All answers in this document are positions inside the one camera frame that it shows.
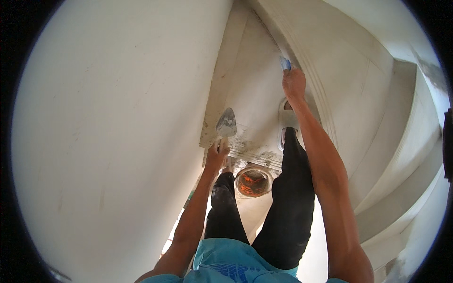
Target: black pants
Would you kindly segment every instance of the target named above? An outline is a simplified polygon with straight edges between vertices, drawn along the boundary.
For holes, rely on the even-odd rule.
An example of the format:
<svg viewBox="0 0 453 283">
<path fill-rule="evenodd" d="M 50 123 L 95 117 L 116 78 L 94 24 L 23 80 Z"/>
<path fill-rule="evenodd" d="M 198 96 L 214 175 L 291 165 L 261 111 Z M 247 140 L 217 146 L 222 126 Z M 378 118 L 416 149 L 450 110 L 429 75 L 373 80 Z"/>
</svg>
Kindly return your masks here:
<svg viewBox="0 0 453 283">
<path fill-rule="evenodd" d="M 226 172 L 214 184 L 204 237 L 235 239 L 249 245 L 237 210 L 233 181 L 233 174 Z M 280 269 L 298 266 L 310 239 L 314 196 L 307 153 L 295 130 L 287 128 L 282 173 L 272 184 L 272 205 L 252 244 L 271 265 Z"/>
</svg>

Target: trowel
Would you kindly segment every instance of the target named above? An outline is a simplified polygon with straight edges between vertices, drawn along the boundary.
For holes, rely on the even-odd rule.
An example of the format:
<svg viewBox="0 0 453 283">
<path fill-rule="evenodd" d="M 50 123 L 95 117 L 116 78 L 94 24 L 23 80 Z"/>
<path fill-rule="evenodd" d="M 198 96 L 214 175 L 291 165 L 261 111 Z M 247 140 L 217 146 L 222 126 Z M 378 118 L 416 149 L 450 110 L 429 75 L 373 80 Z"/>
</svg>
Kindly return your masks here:
<svg viewBox="0 0 453 283">
<path fill-rule="evenodd" d="M 228 147 L 228 137 L 236 135 L 236 118 L 234 117 L 233 109 L 226 108 L 216 125 L 216 132 L 222 138 L 219 144 L 219 150 Z"/>
</svg>

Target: blue shirt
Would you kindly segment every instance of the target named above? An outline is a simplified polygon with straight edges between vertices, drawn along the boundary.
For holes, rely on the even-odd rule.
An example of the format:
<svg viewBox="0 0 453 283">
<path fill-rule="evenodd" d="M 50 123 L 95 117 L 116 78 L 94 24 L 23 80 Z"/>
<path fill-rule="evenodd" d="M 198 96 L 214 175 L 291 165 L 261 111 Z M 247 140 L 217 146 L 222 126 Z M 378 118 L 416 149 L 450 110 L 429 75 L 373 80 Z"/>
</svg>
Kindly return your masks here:
<svg viewBox="0 0 453 283">
<path fill-rule="evenodd" d="M 184 278 L 161 274 L 140 283 L 298 283 L 297 267 L 278 269 L 265 261 L 254 248 L 241 241 L 210 238 L 198 244 L 193 270 Z M 344 283 L 331 278 L 328 283 Z"/>
</svg>

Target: wooden handle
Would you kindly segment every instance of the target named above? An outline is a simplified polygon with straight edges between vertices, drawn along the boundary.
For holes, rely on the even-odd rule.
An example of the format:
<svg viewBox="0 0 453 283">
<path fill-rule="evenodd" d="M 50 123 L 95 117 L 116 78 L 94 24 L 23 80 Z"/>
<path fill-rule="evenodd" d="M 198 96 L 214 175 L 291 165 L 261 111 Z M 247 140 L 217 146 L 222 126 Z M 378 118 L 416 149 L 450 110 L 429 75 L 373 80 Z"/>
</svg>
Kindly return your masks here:
<svg viewBox="0 0 453 283">
<path fill-rule="evenodd" d="M 227 147 L 228 147 L 228 138 L 227 137 L 223 137 L 220 140 L 219 152 L 221 152 L 222 150 L 226 149 Z"/>
</svg>

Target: white slipper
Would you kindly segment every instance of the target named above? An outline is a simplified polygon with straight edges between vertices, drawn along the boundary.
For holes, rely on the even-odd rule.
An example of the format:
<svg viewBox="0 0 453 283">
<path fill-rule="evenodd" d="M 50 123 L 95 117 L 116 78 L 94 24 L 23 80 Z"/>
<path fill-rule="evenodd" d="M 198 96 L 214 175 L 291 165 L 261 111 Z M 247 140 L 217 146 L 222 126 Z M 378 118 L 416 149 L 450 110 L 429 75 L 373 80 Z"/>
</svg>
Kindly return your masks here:
<svg viewBox="0 0 453 283">
<path fill-rule="evenodd" d="M 284 106 L 288 99 L 283 99 L 279 107 L 279 134 L 277 136 L 277 146 L 283 151 L 282 131 L 284 128 L 294 128 L 299 131 L 299 122 L 293 110 L 285 110 Z"/>
</svg>

